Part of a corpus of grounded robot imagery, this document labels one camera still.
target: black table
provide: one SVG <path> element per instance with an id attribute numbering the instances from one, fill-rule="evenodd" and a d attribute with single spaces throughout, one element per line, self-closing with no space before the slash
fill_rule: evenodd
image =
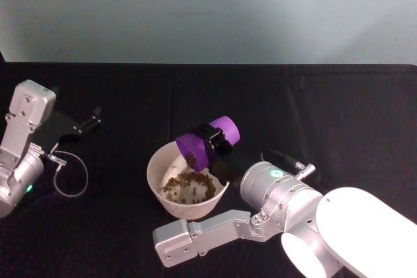
<path id="1" fill-rule="evenodd" d="M 318 190 L 362 188 L 417 222 L 415 66 L 0 67 L 2 114 L 25 79 L 59 86 L 55 108 L 76 120 L 98 104 L 103 108 L 99 132 L 63 147 L 89 168 L 86 194 L 59 196 L 49 166 L 0 221 L 3 277 L 301 277 L 279 236 L 267 243 L 233 242 L 169 269 L 154 251 L 153 229 L 174 218 L 147 185 L 147 162 L 191 123 L 222 115 L 238 125 L 243 153 L 285 151 L 316 165 L 308 183 Z M 81 171 L 63 176 L 72 186 L 83 182 Z M 249 209 L 230 189 L 210 215 L 232 208 Z M 347 270 L 338 276 L 354 277 Z"/>

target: purple cup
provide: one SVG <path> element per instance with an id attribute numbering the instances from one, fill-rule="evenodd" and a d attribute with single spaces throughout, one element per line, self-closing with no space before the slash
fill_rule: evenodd
<path id="1" fill-rule="evenodd" d="M 236 124 L 229 117 L 220 117 L 213 120 L 210 123 L 215 128 L 223 130 L 225 138 L 232 144 L 235 145 L 239 139 L 239 130 Z M 204 168 L 209 166 L 210 160 L 207 156 L 206 147 L 204 141 L 194 133 L 186 133 L 175 139 L 178 149 L 184 158 L 187 158 L 192 154 L 195 158 L 194 170 L 197 172 L 202 171 Z"/>

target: gray cable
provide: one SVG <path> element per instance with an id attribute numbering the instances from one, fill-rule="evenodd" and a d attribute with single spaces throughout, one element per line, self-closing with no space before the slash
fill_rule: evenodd
<path id="1" fill-rule="evenodd" d="M 85 185 L 84 185 L 84 188 L 79 193 L 75 193 L 73 195 L 70 195 L 68 193 L 65 193 L 61 189 L 59 189 L 59 187 L 57 185 L 57 177 L 58 177 L 58 173 L 59 173 L 59 171 L 61 169 L 60 167 L 57 168 L 57 170 L 55 171 L 55 174 L 53 176 L 53 186 L 54 186 L 55 190 L 58 191 L 58 193 L 60 195 L 63 195 L 64 197 L 67 197 L 67 198 L 76 198 L 76 197 L 79 197 L 80 195 L 82 195 L 85 192 L 85 190 L 87 190 L 87 186 L 89 185 L 89 172 L 87 170 L 87 166 L 85 166 L 85 163 L 83 162 L 83 160 L 79 156 L 77 156 L 77 155 L 75 155 L 75 154 L 73 154 L 71 152 L 67 152 L 67 151 L 54 151 L 53 153 L 62 153 L 62 154 L 66 154 L 68 156 L 72 156 L 73 158 L 76 158 L 81 163 L 81 165 L 83 166 L 84 171 L 85 171 Z"/>

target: white wall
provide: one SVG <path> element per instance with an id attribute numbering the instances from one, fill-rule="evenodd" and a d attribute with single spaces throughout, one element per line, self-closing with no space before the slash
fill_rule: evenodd
<path id="1" fill-rule="evenodd" d="M 417 0 L 0 0 L 7 61 L 417 64 Z"/>

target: white bowl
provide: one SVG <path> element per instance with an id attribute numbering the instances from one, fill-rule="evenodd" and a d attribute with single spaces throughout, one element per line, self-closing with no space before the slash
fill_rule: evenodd
<path id="1" fill-rule="evenodd" d="M 216 188 L 213 198 L 197 204 L 180 204 L 166 199 L 160 194 L 162 178 L 168 170 L 168 167 L 179 155 L 180 151 L 174 141 L 166 144 L 154 153 L 152 158 L 149 160 L 147 168 L 147 180 L 149 187 L 151 187 L 152 192 L 171 215 L 187 220 L 202 218 L 213 210 L 222 195 L 225 193 L 227 187 L 229 186 L 229 182 L 226 183 L 226 186 L 223 186 L 215 176 L 209 173 L 208 169 L 203 169 L 201 172 L 209 175 L 213 179 L 212 182 Z"/>

